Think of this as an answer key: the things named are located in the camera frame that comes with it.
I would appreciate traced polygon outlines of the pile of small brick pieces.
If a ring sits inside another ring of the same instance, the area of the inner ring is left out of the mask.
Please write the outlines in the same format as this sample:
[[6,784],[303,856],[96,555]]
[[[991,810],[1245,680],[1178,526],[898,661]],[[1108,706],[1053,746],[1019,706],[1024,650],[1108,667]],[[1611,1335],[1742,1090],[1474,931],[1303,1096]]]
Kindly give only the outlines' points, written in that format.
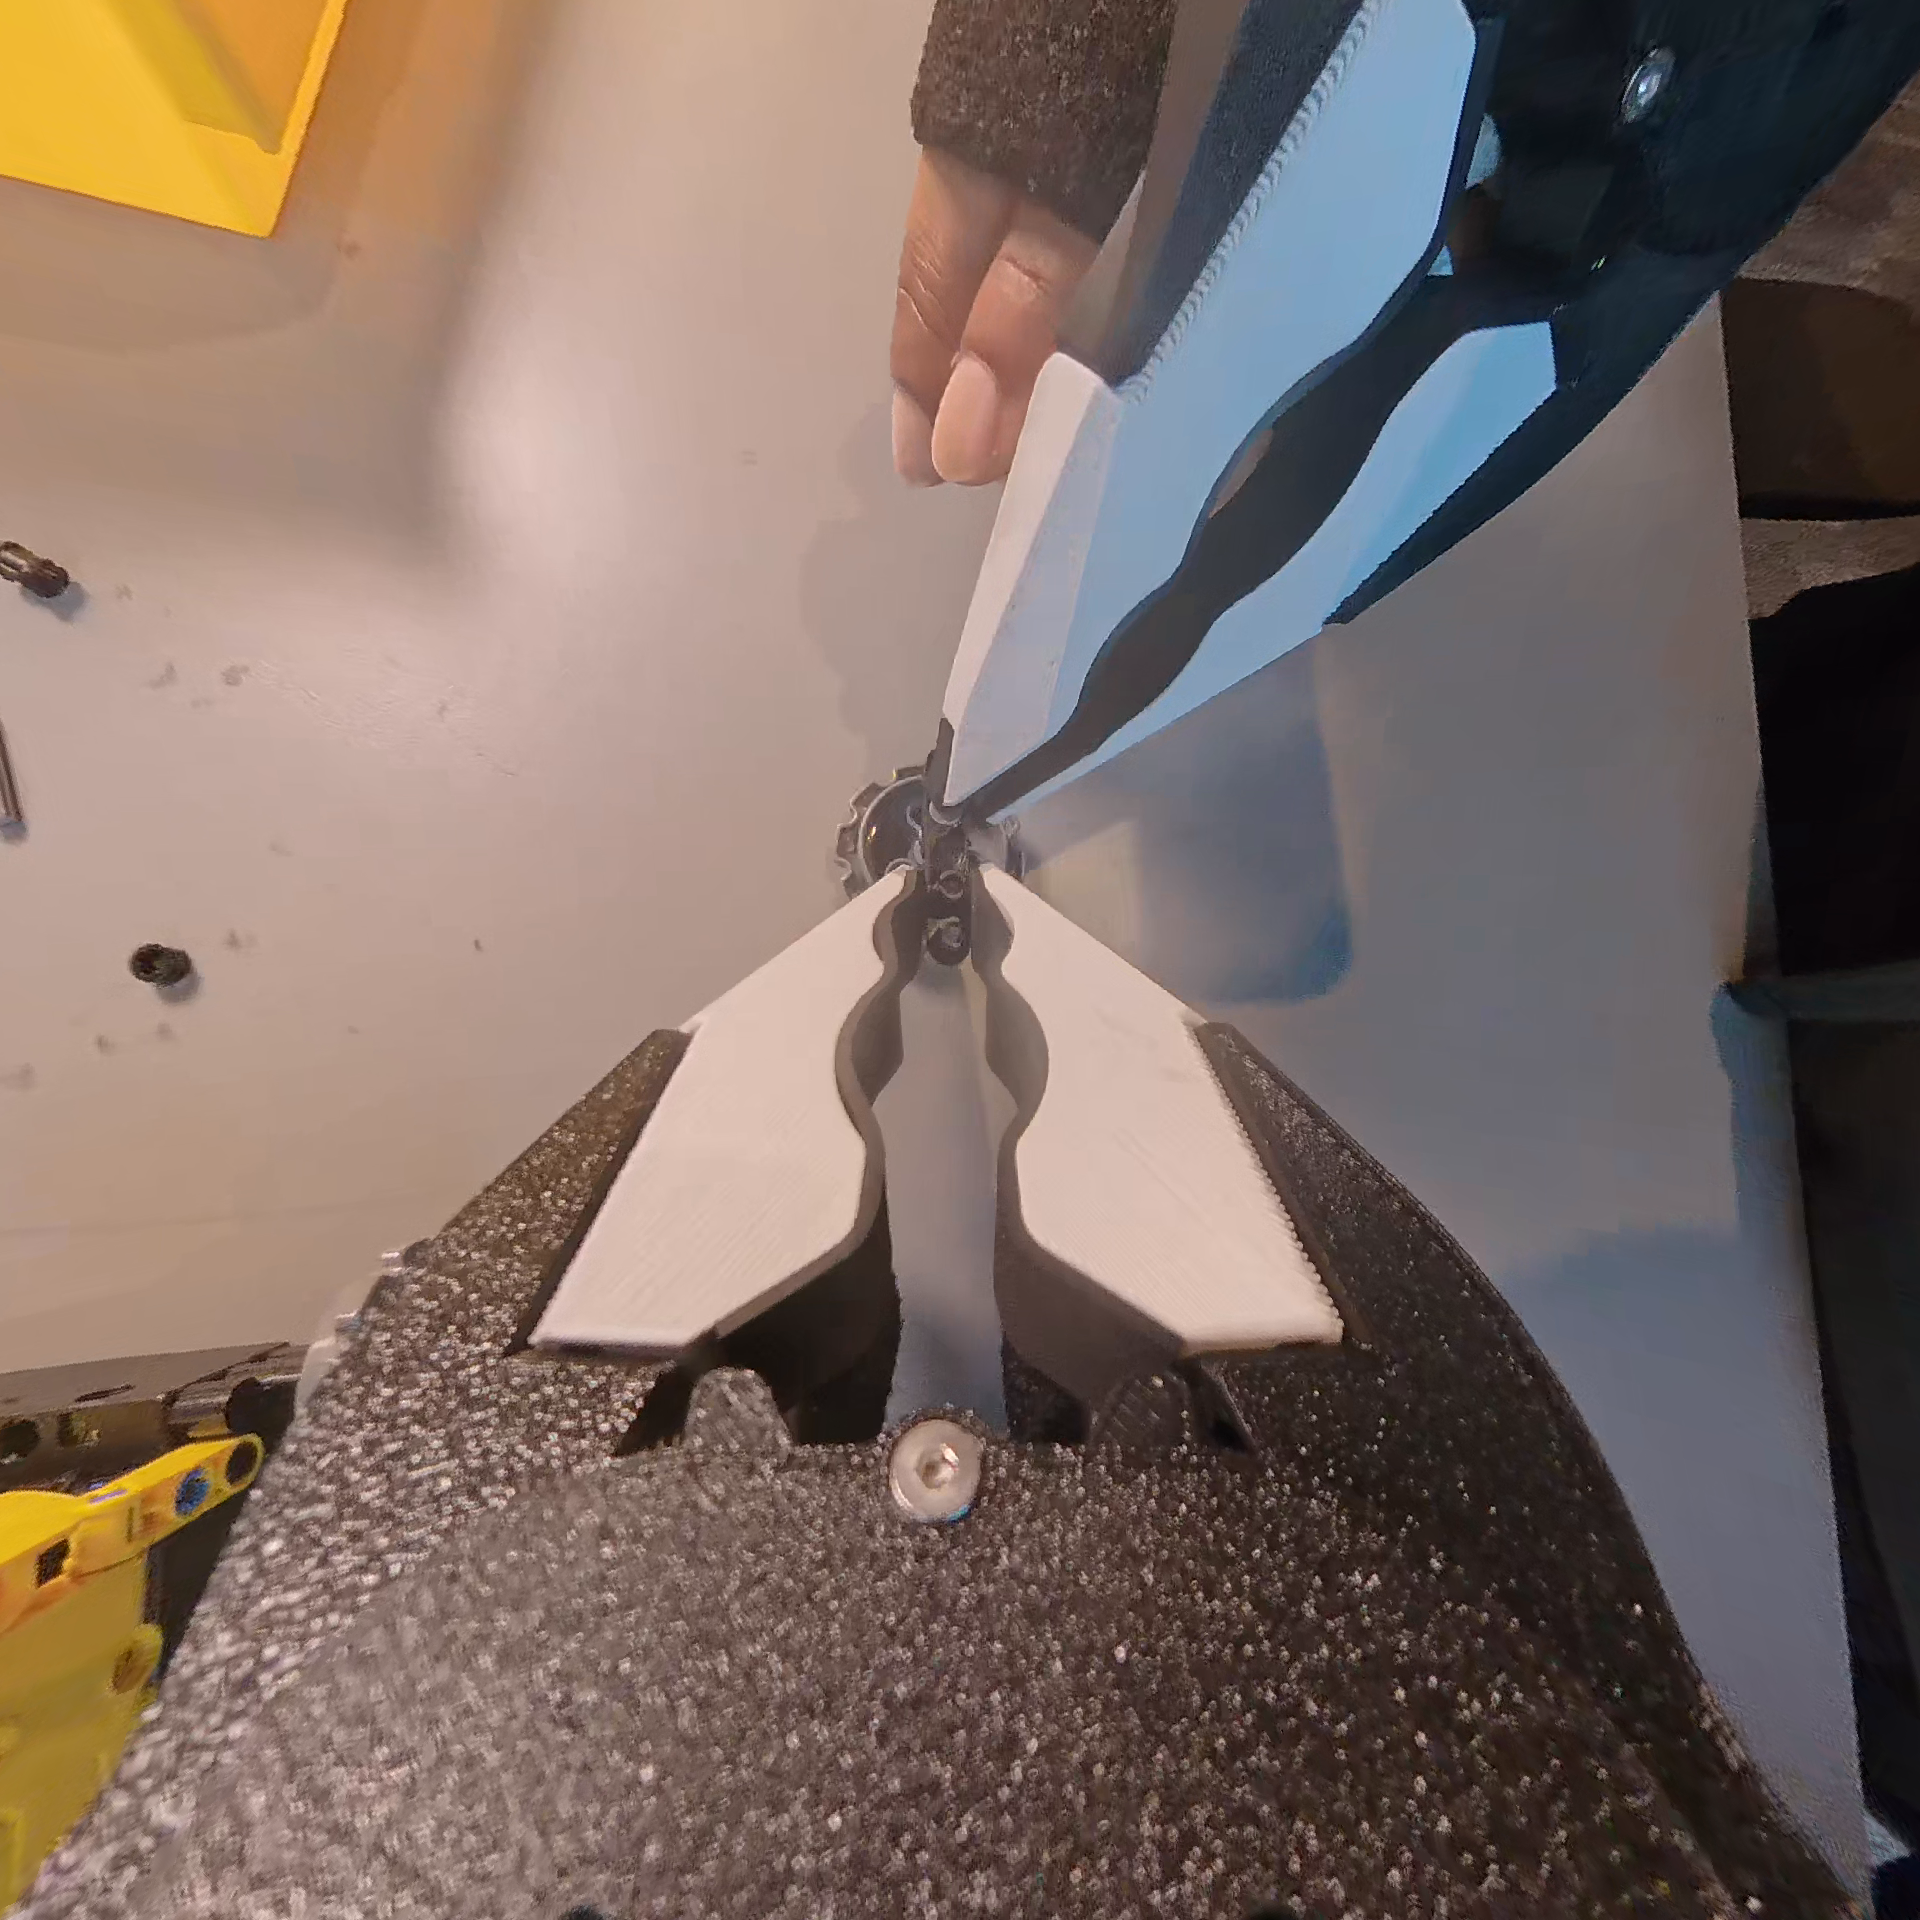
[[[22,595],[40,602],[40,604],[58,604],[62,602],[74,580],[54,559],[47,559],[24,543],[3,542],[3,580],[5,584],[18,588]],[[3,776],[3,834],[14,837],[27,830],[24,807],[18,792],[16,767],[11,760],[11,747],[6,727],[3,727],[3,752],[0,752],[0,776]]]

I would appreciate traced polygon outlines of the black brick connector piece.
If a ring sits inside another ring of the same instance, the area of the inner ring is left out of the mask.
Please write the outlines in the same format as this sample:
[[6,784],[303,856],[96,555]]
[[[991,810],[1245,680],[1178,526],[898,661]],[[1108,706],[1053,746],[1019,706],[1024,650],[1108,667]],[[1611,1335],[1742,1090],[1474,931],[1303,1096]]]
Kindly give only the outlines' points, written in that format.
[[942,966],[960,966],[970,960],[974,941],[978,853],[974,824],[962,810],[949,807],[942,799],[939,781],[933,773],[924,779],[915,853],[925,899],[925,956]]

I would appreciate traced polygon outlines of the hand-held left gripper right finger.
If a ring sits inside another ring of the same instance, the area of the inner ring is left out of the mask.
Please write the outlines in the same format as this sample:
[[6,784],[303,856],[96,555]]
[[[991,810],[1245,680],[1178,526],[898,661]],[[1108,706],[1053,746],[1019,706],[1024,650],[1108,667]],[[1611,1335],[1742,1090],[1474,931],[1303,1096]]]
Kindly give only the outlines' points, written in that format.
[[995,1294],[1084,1408],[1183,1360],[1332,1348],[1336,1300],[1196,1011],[1003,870],[974,884],[998,1142]]

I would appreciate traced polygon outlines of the grey desk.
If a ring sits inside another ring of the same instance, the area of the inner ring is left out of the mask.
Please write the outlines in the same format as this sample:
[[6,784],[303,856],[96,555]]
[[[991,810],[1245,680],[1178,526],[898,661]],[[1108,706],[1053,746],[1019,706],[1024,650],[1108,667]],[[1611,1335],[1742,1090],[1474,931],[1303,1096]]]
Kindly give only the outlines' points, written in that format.
[[[306,1338],[831,906],[989,492],[893,474],[924,5],[352,5],[271,239],[5,182],[5,1362]],[[1718,312],[1042,888],[1381,1159],[1868,1870]],[[179,998],[142,944],[192,952]]]

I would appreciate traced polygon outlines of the small grey toy wheel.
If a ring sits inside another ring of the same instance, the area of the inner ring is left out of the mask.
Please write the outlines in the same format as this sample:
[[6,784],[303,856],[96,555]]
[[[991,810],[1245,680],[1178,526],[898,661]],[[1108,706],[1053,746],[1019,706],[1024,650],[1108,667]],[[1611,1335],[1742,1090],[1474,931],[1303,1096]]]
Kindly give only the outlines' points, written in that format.
[[831,864],[847,899],[908,870],[931,895],[958,906],[972,888],[970,818],[942,799],[925,765],[903,765],[852,796]]

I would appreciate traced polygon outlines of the yellow toy brick vehicle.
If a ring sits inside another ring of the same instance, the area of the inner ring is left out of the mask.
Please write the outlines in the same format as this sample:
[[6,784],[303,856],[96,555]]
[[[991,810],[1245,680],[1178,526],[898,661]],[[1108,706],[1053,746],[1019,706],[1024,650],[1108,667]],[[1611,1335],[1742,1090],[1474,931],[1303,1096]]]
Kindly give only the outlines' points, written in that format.
[[248,1487],[357,1326],[3,1375],[3,1898],[107,1787]]

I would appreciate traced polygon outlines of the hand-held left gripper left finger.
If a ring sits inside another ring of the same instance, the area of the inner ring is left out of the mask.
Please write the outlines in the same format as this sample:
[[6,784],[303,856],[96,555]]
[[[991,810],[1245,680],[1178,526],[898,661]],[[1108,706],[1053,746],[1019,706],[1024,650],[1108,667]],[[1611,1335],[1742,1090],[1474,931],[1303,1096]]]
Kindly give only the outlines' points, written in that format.
[[684,1023],[534,1348],[748,1367],[780,1411],[884,1411],[901,1299],[874,1104],[924,918],[920,883],[886,872]]

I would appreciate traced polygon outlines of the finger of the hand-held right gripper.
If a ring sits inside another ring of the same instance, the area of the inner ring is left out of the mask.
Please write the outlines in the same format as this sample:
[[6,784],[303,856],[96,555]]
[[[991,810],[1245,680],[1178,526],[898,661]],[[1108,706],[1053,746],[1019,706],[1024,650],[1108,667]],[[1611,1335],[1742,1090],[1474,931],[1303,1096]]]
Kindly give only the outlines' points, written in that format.
[[1063,725],[991,781],[991,813],[1128,752],[1314,638],[1555,392],[1551,325],[1408,301],[1275,413],[1164,584],[1100,614]]
[[1213,619],[1192,564],[1240,452],[1426,274],[1483,27],[1360,5],[1138,372],[1045,366],[944,695],[939,811],[1003,811],[1128,746]]

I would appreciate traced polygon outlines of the yellow plastic bin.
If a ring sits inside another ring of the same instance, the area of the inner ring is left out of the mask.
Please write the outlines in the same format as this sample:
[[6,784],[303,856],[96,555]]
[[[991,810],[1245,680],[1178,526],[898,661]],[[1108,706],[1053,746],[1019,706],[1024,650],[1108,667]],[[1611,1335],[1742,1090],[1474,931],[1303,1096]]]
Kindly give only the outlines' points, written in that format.
[[5,2],[3,179],[271,235],[344,2]]

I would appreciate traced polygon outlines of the person's right hand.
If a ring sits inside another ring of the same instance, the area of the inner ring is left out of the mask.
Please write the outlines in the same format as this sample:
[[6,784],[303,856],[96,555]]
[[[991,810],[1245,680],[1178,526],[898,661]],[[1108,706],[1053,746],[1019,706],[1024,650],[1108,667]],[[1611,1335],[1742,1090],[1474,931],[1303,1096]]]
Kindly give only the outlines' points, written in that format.
[[942,150],[918,156],[890,350],[893,462],[910,486],[1005,478],[1094,254],[1012,184]]

